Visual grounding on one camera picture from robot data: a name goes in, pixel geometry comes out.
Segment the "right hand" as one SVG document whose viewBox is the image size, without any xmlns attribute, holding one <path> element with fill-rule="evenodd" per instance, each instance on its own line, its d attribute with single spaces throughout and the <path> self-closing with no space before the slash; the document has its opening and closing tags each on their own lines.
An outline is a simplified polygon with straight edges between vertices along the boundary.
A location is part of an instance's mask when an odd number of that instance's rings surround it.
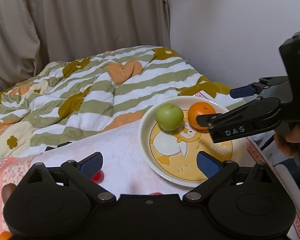
<svg viewBox="0 0 300 240">
<path fill-rule="evenodd" d="M 277 148 L 287 157 L 293 158 L 297 152 L 293 150 L 289 143 L 297 144 L 300 143 L 300 126 L 295 126 L 291 132 L 289 132 L 285 138 L 274 134 L 274 141 Z"/>
</svg>

